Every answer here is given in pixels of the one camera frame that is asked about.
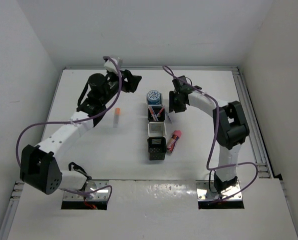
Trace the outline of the orange highlighter pen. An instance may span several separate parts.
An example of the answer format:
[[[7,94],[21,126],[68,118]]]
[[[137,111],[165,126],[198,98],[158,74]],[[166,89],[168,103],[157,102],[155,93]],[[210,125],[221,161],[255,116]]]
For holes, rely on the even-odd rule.
[[[159,112],[158,112],[158,114],[156,115],[156,117],[159,117],[159,116],[161,115],[161,113],[162,113],[163,110],[164,110],[164,107],[162,107],[162,108],[159,110]]]

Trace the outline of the thin orange pen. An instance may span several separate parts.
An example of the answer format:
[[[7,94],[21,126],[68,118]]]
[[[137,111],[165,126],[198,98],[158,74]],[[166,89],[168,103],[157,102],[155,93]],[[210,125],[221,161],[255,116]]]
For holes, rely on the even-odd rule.
[[[148,108],[149,119],[162,120],[164,118],[164,108],[163,107],[149,107]]]

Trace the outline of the blue patterned round container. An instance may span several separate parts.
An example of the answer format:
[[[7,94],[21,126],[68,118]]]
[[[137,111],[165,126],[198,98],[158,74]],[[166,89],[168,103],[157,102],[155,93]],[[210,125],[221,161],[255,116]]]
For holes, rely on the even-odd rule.
[[[153,89],[147,93],[148,105],[160,105],[161,103],[162,103],[162,97],[159,91]]]

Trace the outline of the orange-capped clear tube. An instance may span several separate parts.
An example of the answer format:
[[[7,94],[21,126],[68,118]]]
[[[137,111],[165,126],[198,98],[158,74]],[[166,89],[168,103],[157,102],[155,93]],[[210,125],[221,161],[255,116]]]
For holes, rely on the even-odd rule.
[[[120,117],[120,108],[117,107],[114,110],[114,119],[113,119],[113,127],[117,128],[119,124],[119,117]]]

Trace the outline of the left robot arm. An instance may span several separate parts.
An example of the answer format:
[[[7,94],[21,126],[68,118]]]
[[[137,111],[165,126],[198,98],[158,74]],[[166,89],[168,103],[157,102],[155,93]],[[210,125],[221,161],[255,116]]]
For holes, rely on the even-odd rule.
[[[21,153],[20,179],[50,195],[57,189],[87,195],[86,183],[91,177],[71,162],[61,170],[58,161],[74,143],[95,127],[108,111],[106,104],[121,92],[136,91],[142,77],[129,70],[92,74],[77,101],[77,109],[69,121],[37,145],[27,145]]]

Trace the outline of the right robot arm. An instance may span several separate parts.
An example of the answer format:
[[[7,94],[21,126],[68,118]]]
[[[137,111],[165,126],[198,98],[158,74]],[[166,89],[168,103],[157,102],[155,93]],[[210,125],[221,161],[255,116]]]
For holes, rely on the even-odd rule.
[[[239,101],[218,101],[202,92],[199,86],[189,84],[185,76],[174,77],[174,90],[169,92],[169,112],[181,113],[192,106],[200,109],[213,119],[214,139],[207,160],[207,169],[215,143],[220,146],[218,166],[213,170],[214,188],[217,193],[233,186],[237,182],[236,165],[238,154],[246,137],[249,126]]]

